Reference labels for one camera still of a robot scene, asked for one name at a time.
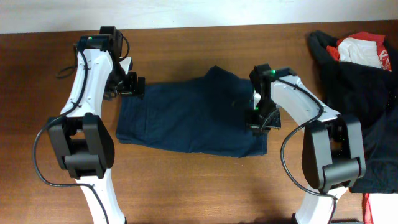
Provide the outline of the navy blue shorts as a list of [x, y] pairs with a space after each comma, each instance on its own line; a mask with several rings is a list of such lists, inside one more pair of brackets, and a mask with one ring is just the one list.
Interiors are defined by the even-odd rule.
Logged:
[[116, 137], [168, 151], [246, 157], [267, 153], [267, 135], [245, 125], [254, 88], [220, 67], [183, 82], [147, 85], [121, 102]]

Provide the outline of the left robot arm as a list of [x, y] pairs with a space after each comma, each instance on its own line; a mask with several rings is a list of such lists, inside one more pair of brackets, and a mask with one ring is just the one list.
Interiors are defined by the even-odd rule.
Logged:
[[145, 79], [132, 71], [131, 57], [122, 53], [127, 43], [115, 26], [80, 37], [74, 45], [76, 75], [70, 96], [60, 115], [43, 128], [60, 168], [74, 179], [67, 186], [82, 189], [94, 223], [127, 222], [113, 187], [113, 139], [101, 119], [104, 100], [144, 97]]

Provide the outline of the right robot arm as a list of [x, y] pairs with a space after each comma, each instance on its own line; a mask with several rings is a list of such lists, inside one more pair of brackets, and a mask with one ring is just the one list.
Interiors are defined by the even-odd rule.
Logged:
[[[289, 67], [274, 70], [268, 64], [257, 65], [249, 78], [253, 106], [246, 112], [248, 129], [255, 134], [279, 129], [280, 109], [297, 123], [280, 147], [285, 173], [305, 192], [291, 222], [332, 223], [338, 200], [366, 172], [359, 119], [319, 100]], [[302, 172], [307, 186], [295, 180], [285, 162], [287, 143], [299, 131], [303, 131]]]

